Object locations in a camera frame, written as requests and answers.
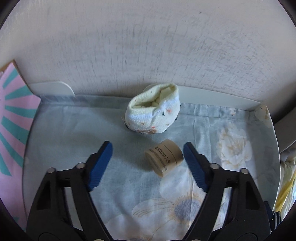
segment silver screw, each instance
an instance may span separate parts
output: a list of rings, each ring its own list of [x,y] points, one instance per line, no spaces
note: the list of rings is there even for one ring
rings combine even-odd
[[[243,174],[248,174],[249,171],[248,171],[248,169],[242,168],[242,169],[241,169],[241,173],[243,173]]]
[[[212,169],[219,169],[220,166],[219,166],[217,163],[211,163],[210,167],[211,167]]]
[[[47,170],[47,173],[53,173],[53,172],[55,172],[55,168],[53,168],[53,167],[51,167]]]
[[[81,162],[76,165],[76,168],[81,169],[85,167],[85,163]]]

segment scratched wall surface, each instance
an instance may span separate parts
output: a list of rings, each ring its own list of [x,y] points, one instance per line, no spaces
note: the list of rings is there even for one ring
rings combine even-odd
[[[0,65],[29,83],[134,96],[151,83],[220,91],[276,113],[296,93],[296,28],[277,0],[20,0]]]

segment beige flower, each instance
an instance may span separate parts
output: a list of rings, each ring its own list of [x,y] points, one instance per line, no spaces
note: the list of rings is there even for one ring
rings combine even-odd
[[[269,110],[266,105],[261,105],[255,110],[255,116],[258,120],[263,122],[266,127],[271,128],[273,126]]]
[[[234,124],[222,129],[217,143],[217,155],[224,169],[238,171],[246,167],[246,161],[251,160],[252,154],[251,143],[243,129],[239,130]]]

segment white flower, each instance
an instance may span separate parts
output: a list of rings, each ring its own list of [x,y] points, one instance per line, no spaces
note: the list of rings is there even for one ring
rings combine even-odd
[[[266,127],[271,128],[273,126],[269,110],[266,105],[261,105],[255,110],[255,116],[258,120],[263,122]]]
[[[198,188],[189,170],[177,167],[162,178],[161,198],[149,199],[136,205],[132,217],[120,215],[106,227],[113,239],[125,240],[182,240],[197,215],[205,193]],[[221,205],[214,229],[220,228],[226,209]]]
[[[239,130],[234,124],[222,129],[217,143],[217,155],[224,169],[238,171],[246,167],[245,162],[251,160],[252,154],[251,143],[243,129]]]

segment textured wall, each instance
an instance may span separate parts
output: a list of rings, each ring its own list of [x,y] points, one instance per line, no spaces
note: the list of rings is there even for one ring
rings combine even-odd
[[[296,28],[277,0],[20,0],[0,30],[0,65],[29,83],[133,96],[154,82],[264,101],[296,92]]]

